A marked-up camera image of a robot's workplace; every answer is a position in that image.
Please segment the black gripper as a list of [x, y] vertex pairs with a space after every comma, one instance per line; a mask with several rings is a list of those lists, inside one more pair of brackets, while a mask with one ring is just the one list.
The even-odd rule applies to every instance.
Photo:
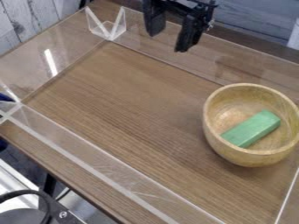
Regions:
[[186, 53], [199, 43], [206, 28], [211, 26], [216, 8], [216, 0], [144, 0], [146, 31], [154, 37], [164, 30], [167, 11], [179, 17], [184, 17], [175, 51]]

